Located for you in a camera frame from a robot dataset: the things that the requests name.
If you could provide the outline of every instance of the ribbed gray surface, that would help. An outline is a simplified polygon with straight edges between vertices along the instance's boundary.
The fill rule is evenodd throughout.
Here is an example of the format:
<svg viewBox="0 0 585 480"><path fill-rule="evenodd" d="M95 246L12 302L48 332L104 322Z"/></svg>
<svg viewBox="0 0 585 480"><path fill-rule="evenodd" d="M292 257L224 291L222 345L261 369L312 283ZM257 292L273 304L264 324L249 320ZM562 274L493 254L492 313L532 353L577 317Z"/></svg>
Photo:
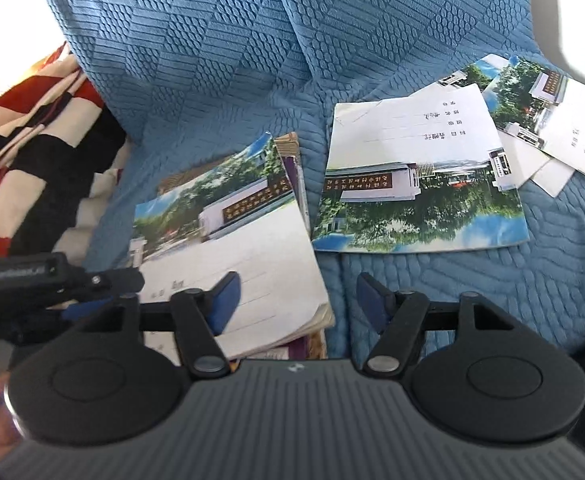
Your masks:
<svg viewBox="0 0 585 480"><path fill-rule="evenodd" d="M26 442L6 480L585 480L566 439L527 449L475 446L443 433L399 384L348 361L244 361L197 383L168 420L127 442L65 449Z"/></svg>

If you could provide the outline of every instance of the white paper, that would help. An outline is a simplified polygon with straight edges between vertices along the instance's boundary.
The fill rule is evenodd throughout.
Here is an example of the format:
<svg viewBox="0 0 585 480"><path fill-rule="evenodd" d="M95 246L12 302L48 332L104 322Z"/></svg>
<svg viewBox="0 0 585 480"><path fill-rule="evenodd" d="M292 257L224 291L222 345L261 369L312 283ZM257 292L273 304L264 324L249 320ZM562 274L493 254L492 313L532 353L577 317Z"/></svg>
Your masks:
<svg viewBox="0 0 585 480"><path fill-rule="evenodd" d="M175 366L181 366L176 349L175 335L172 332L144 332L143 343L148 348L165 355Z"/></svg>
<svg viewBox="0 0 585 480"><path fill-rule="evenodd" d="M552 197L559 195L575 173L575 169L556 158L551 158L533 175L533 182Z"/></svg>
<svg viewBox="0 0 585 480"><path fill-rule="evenodd" d="M452 105L447 101L451 96ZM430 113L439 116L426 118ZM439 132L443 138L426 139ZM495 125L472 85L442 94L437 101L423 94L337 105L327 170L413 160L486 160L487 153L498 148Z"/></svg>
<svg viewBox="0 0 585 480"><path fill-rule="evenodd" d="M530 179L540 168L543 168L551 158L517 137L501 131L498 132L499 138L504 145L504 150L506 150L506 155L508 155L508 162L510 162L515 185L518 188L522 187L524 182Z"/></svg>
<svg viewBox="0 0 585 480"><path fill-rule="evenodd" d="M539 136L546 153L585 174L585 85L568 81L563 101Z"/></svg>
<svg viewBox="0 0 585 480"><path fill-rule="evenodd" d="M265 352L257 352L248 356L248 359L274 359L277 361L288 361L290 359L290 352L287 346L278 346L271 348Z"/></svg>
<svg viewBox="0 0 585 480"><path fill-rule="evenodd" d="M484 58L484 60L489 59L493 61L493 64L498 64L501 68L508 64L508 60L500 58L499 56L489 55ZM417 90L411 94L411 97L447 94L448 92L454 92L456 89L456 86L442 86L439 83L432 83ZM517 188L522 187L524 183L544 164L551 160L548 155L544 154L534 146L531 146L527 142L508 135L500 130L497 132L499 133L499 139L506 151L506 155L508 155L508 162L510 163L510 168L513 172L513 180L515 181Z"/></svg>
<svg viewBox="0 0 585 480"><path fill-rule="evenodd" d="M272 346L309 322L329 301L293 198L221 238L143 262L140 270L147 284L141 302L165 301L173 282L206 290L228 270L239 272L240 304L216 338L230 359ZM159 290L164 294L153 298Z"/></svg>

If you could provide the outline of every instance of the blue sky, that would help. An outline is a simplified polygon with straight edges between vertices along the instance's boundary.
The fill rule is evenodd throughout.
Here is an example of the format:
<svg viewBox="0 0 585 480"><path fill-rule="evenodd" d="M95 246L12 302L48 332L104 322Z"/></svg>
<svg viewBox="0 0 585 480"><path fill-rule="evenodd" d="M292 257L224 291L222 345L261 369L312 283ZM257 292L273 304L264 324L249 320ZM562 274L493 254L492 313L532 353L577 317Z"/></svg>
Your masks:
<svg viewBox="0 0 585 480"><path fill-rule="evenodd" d="M519 58L517 56L511 56L510 59L508 59L508 64L510 66L515 66L518 63L519 63ZM491 64L489 64L481 59L476 62L476 65L482 71L482 73L493 78L492 82L490 82L490 84L482 92L482 96L484 97L484 101L486 101L486 106L488 107L489 112L492 113L499 106L499 95L495 93L495 88L497 86L497 83L499 82L498 76L501 75L501 70L493 67Z"/></svg>
<svg viewBox="0 0 585 480"><path fill-rule="evenodd" d="M481 215L457 231L454 240L434 240L429 244L417 243L396 246L396 253L469 250L513 245L527 240L528 227L524 216L505 218L501 215ZM313 241L316 250L347 250L352 235L330 234Z"/></svg>
<svg viewBox="0 0 585 480"><path fill-rule="evenodd" d="M250 144L250 146L244 150L246 156L255 156L257 153L261 152L266 147L266 142L268 142L270 137L270 134L263 134L255 142Z"/></svg>
<svg viewBox="0 0 585 480"><path fill-rule="evenodd" d="M483 75L487 75L491 79L499 75L499 69L496 66L492 66L490 63L484 61L483 59L476 61L475 66L479 68Z"/></svg>
<svg viewBox="0 0 585 480"><path fill-rule="evenodd" d="M134 209L134 217L137 219L163 213L173 202L175 202L176 199L178 199L180 191L179 188L176 188L158 196L154 200L138 204Z"/></svg>

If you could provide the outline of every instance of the booklet cover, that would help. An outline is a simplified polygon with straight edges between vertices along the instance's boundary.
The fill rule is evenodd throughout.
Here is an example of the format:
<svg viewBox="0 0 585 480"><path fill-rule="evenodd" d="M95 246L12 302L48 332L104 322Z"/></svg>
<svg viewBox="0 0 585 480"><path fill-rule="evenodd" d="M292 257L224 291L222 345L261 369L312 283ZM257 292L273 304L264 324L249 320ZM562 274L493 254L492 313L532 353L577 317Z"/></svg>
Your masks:
<svg viewBox="0 0 585 480"><path fill-rule="evenodd" d="M284 168L286 170L288 180L290 180L290 183L292 184L292 191L294 192L295 198L297 199L297 203L299 205L299 209L301 210L301 215L303 216L306 228L310 232L311 220L308 211L306 183L303 179L303 170L301 168L301 153L299 149L299 139L297 137L297 133L288 132L282 136L275 137L274 144L277 147L277 151L279 152L279 155L284 163ZM215 166L218 166L227 158L228 157L225 156L214 162L208 162L198 166L197 168L192 168L191 170L183 171L181 173L176 173L166 177L159 183L159 187L157 189L158 194L162 195L177 186L185 184L195 177L198 177L202 173L211 170Z"/></svg>
<svg viewBox="0 0 585 480"><path fill-rule="evenodd" d="M508 157L476 84L335 107L316 250L420 253L527 240Z"/></svg>
<svg viewBox="0 0 585 480"><path fill-rule="evenodd" d="M292 186L269 134L204 174L138 205L130 259L146 280L142 302L166 301L183 288L208 289L226 272L239 273L240 304L217 337L228 358L296 338L296 331L329 303ZM151 345L159 346L160 341Z"/></svg>
<svg viewBox="0 0 585 480"><path fill-rule="evenodd" d="M533 176L542 189L557 196L572 176L570 168L585 174L585 85L517 56L488 57L498 70L490 73L493 78L483 96L495 125L557 159ZM448 76L437 85L455 88L460 83Z"/></svg>
<svg viewBox="0 0 585 480"><path fill-rule="evenodd" d="M457 88L463 88L470 84L477 84L479 89L483 91L482 95L484 96L484 101L490 101L490 90L487 90L487 88L495 78L499 77L502 70L508 65L508 59L489 54L471 65L462 68L461 70L457 70L449 76L441 78L439 81L432 83L425 88L417 90L412 95L441 95L442 93ZM545 186L543 182L548 180L545 177L548 175L552 178L552 182L557 183L560 186L559 190L561 190L563 184L565 184L565 180L563 182L559 181L561 178L569 178L570 175L557 175L557 178L554 178L553 174L556 173L556 171L553 171L553 169L556 169L557 164L563 166L563 163L552 159L550 156L527 142L512 137L501 130L498 130L498 133L499 139L501 140L506 155L508 156L510 170L512 171L513 179L517 188L521 187L526 181L532 178L538 186L543 187L548 192L550 189L548 186ZM546 166L550 171L544 171L543 174L538 176L538 171Z"/></svg>

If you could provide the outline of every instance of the blue quilted blanket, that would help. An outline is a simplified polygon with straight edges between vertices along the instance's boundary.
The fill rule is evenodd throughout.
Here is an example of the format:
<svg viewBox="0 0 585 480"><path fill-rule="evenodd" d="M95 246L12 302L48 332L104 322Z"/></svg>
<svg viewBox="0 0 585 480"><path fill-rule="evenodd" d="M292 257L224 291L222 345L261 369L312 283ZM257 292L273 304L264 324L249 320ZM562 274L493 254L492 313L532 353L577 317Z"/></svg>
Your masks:
<svg viewBox="0 0 585 480"><path fill-rule="evenodd" d="M316 212L336 102L404 96L488 53L544 63L529 0L48 0L80 63L136 142L87 266L123 258L134 206L162 177L264 130L300 136ZM377 336L355 300L366 270L437 300L478 290L564 348L585 343L585 177L558 199L522 190L530 243L468 253L318 254L332 356ZM432 336L430 348L451 337Z"/></svg>

